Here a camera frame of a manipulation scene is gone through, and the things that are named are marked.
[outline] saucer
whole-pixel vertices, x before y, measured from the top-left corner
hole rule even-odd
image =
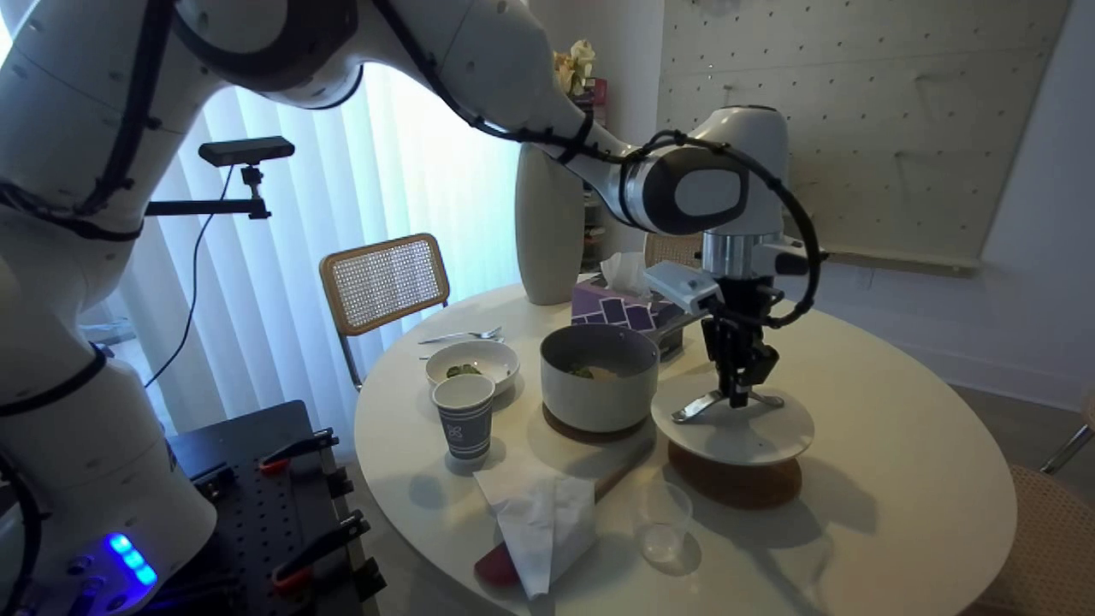
[[[762,388],[762,395],[779,398],[779,408],[730,408],[718,400],[704,414],[677,425],[674,414],[713,389],[713,383],[716,373],[690,373],[657,388],[654,425],[672,445],[718,464],[777,464],[810,448],[816,418],[788,389],[775,388]]]
[[[423,373],[432,388],[458,376],[458,373],[481,373],[496,395],[510,395],[521,373],[517,353],[492,337],[464,337],[443,344],[428,363]]]

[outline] round table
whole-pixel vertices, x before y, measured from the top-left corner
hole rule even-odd
[[[473,476],[446,464],[428,400],[423,334],[504,327],[521,380],[492,420],[492,460],[533,454],[599,480],[657,437],[569,441],[545,425],[538,344],[569,326],[569,303],[531,303],[504,288],[432,314],[405,334],[359,389],[355,454],[362,476],[420,558],[469,591],[538,612],[521,587],[478,585],[473,564],[496,545],[496,522]],[[556,612],[957,612],[1004,568],[1015,534],[1008,464],[971,408],[890,342],[810,310],[765,333],[779,350],[771,376],[816,418],[800,454],[800,491],[775,510],[731,510],[690,491],[699,560],[684,575],[649,568],[634,542],[634,491],[667,476],[664,437],[597,504],[597,546],[550,585]],[[699,326],[662,380],[713,368]]]

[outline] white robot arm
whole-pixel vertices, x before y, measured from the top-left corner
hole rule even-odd
[[[746,310],[765,319],[777,201],[795,197],[736,144],[746,117],[615,140],[556,89],[523,0],[38,0],[0,68],[0,454],[49,512],[38,612],[69,612],[85,578],[89,612],[135,612],[215,531],[135,368],[77,333],[118,288],[194,112],[224,85],[339,107],[367,63],[405,68],[487,132],[540,144],[630,225],[713,228],[716,288],[746,283]],[[736,302],[708,309],[736,319]]]

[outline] white bowl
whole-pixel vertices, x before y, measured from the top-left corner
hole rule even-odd
[[[469,373],[469,368],[481,373],[496,388],[496,395],[510,395],[515,380],[521,373],[517,353],[504,342],[492,342],[492,337],[464,337],[464,342],[443,344],[423,363],[432,388],[437,388],[443,380],[451,380],[458,373]]]
[[[540,342],[540,389],[556,420],[575,430],[626,430],[649,418],[657,344],[619,326],[569,326]]]

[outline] chair backrest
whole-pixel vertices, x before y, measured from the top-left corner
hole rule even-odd
[[[362,334],[405,314],[447,303],[451,292],[443,245],[432,233],[330,252],[319,263],[319,276],[353,383],[359,383],[359,373],[346,342],[350,334]]]
[[[1054,452],[1054,460],[1039,472],[1061,472],[1095,437],[1095,389],[1087,395],[1080,418],[1086,425],[1069,437],[1064,448]]]

